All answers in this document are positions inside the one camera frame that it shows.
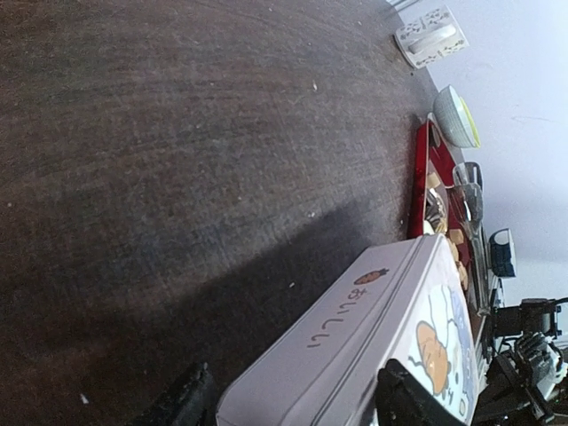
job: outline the wall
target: wall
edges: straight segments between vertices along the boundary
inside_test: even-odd
[[[484,172],[485,226],[515,235],[519,278],[507,282],[507,302],[568,296],[568,2],[422,0],[401,17],[441,4],[470,47],[429,71],[439,88],[451,83],[475,117],[482,148],[465,154]]]

